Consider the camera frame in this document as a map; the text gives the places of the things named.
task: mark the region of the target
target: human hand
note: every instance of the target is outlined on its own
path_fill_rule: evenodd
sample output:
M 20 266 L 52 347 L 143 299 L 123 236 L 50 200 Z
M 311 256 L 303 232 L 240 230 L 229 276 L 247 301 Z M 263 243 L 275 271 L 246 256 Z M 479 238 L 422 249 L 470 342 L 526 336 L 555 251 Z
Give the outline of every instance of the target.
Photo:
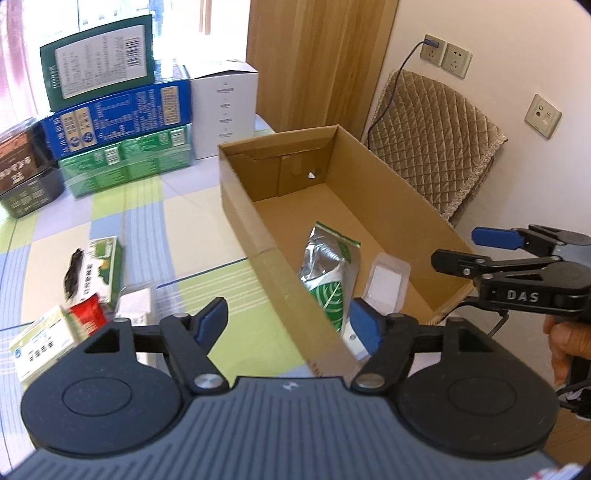
M 544 320 L 544 333 L 548 335 L 552 352 L 554 381 L 556 385 L 562 385 L 569 374 L 571 357 L 580 356 L 591 360 L 591 325 L 556 323 L 556 318 L 548 315 Z

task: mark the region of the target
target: power cord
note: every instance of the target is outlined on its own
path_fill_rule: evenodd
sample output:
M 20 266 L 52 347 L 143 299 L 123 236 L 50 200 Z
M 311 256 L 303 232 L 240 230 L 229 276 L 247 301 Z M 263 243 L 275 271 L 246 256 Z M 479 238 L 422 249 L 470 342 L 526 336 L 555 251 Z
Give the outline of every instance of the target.
M 413 56 L 413 53 L 415 53 L 417 51 L 417 48 L 419 48 L 421 45 L 428 45 L 430 47 L 434 47 L 434 48 L 438 48 L 439 47 L 439 42 L 435 41 L 435 40 L 429 40 L 428 38 L 425 38 L 425 40 L 420 41 L 419 43 L 417 43 L 414 48 L 411 50 L 411 52 L 408 54 L 408 56 L 404 59 L 404 62 L 402 63 L 402 65 L 400 65 L 400 68 L 398 69 L 398 72 L 396 74 L 396 79 L 394 80 L 394 88 L 392 89 L 392 95 L 390 96 L 390 100 L 388 101 L 388 104 L 386 106 L 386 108 L 384 109 L 384 111 L 382 112 L 382 114 L 376 119 L 376 121 L 370 125 L 370 127 L 368 128 L 368 150 L 371 150 L 371 140 L 370 140 L 370 136 L 371 136 L 371 131 L 373 130 L 373 128 L 377 125 L 377 123 L 384 118 L 384 115 L 386 115 L 386 112 L 390 109 L 390 107 L 392 106 L 392 103 L 394 101 L 394 95 L 396 94 L 396 85 L 398 84 L 398 78 L 400 77 L 400 73 L 402 72 L 402 69 L 404 68 L 404 66 L 406 65 L 406 63 L 409 61 L 410 57 Z

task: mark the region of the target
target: quilted chair cover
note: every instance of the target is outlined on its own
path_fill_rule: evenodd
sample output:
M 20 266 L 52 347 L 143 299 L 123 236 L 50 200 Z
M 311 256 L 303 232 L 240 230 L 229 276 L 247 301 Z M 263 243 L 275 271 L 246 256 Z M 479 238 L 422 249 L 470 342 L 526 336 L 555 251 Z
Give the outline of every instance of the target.
M 374 120 L 392 95 L 390 75 Z M 463 95 L 402 71 L 394 102 L 371 132 L 371 150 L 456 224 L 507 137 Z

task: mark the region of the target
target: wooden cabinet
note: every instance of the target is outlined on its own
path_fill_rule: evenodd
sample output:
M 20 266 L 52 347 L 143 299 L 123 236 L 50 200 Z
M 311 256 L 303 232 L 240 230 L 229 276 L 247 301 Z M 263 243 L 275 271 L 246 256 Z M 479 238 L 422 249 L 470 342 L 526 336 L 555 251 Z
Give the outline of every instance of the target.
M 276 131 L 341 124 L 357 138 L 398 0 L 252 0 L 246 59 Z

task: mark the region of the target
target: barcode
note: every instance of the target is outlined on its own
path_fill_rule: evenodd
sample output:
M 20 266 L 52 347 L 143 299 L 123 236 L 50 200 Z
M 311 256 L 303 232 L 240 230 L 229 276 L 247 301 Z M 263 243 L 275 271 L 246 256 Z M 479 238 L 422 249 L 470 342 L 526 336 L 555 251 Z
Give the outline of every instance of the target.
M 139 37 L 125 40 L 125 61 L 128 67 L 142 65 L 141 39 Z
M 164 125 L 174 125 L 181 121 L 178 107 L 178 87 L 166 87 L 160 90 L 162 98 L 162 110 L 164 113 Z
M 107 148 L 105 150 L 105 156 L 107 157 L 107 163 L 109 165 L 115 165 L 116 163 L 119 163 L 119 151 L 117 150 L 117 147 Z
M 173 147 L 184 145 L 186 143 L 184 138 L 184 128 L 172 130 L 170 132 L 170 138 L 173 140 Z

